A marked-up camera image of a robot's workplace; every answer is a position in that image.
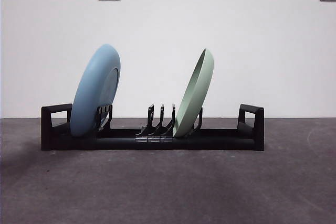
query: blue plate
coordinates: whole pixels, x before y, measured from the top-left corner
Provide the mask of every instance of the blue plate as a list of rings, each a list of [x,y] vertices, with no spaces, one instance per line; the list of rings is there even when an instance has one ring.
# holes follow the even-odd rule
[[[77,88],[70,119],[73,136],[83,136],[96,127],[97,107],[112,104],[119,75],[120,58],[117,51],[107,44],[101,46],[92,56]]]

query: gray carpet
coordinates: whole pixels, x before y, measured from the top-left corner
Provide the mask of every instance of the gray carpet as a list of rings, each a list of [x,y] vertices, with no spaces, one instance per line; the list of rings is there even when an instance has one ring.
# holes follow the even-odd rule
[[[264,152],[40,151],[39,124],[1,120],[3,224],[336,223],[336,119],[265,119]]]

